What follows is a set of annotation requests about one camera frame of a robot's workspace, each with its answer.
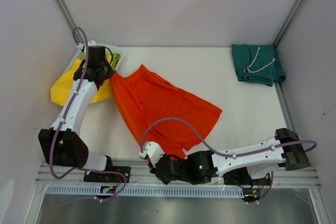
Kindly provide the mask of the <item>orange shorts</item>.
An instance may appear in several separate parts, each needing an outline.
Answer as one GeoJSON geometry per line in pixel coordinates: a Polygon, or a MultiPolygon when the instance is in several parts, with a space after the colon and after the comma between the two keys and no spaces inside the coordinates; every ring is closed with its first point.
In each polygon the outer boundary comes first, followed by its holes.
{"type": "Polygon", "coordinates": [[[144,65],[128,77],[115,73],[110,85],[115,104],[138,144],[154,141],[166,154],[179,158],[209,135],[222,113],[144,65]]]}

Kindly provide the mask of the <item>teal green shorts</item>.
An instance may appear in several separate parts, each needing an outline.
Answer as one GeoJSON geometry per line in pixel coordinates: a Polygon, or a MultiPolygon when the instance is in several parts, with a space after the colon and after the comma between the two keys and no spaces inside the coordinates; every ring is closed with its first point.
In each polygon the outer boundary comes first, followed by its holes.
{"type": "Polygon", "coordinates": [[[273,45],[232,44],[231,54],[238,81],[271,87],[274,82],[286,80],[273,45]]]}

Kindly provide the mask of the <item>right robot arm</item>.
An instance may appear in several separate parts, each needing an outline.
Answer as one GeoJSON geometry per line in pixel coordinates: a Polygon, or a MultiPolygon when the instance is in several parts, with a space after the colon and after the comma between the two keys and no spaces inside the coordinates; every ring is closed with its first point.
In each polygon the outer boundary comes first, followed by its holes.
{"type": "Polygon", "coordinates": [[[310,167],[306,151],[298,135],[286,128],[257,144],[226,151],[198,151],[179,158],[165,154],[156,142],[144,147],[150,161],[150,172],[164,184],[180,180],[192,185],[210,183],[214,177],[225,177],[240,170],[240,179],[251,184],[273,170],[299,170],[310,167]]]}

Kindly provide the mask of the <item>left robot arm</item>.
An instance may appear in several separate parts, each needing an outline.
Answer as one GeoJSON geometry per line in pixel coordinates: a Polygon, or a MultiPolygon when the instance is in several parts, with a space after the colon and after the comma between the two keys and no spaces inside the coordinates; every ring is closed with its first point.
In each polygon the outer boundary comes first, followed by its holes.
{"type": "Polygon", "coordinates": [[[55,122],[49,129],[42,129],[38,140],[51,174],[56,179],[54,166],[70,167],[95,172],[102,181],[108,182],[114,176],[111,157],[96,154],[80,138],[80,129],[87,108],[103,83],[115,74],[106,57],[105,46],[89,46],[86,58],[73,74],[69,97],[55,122]]]}

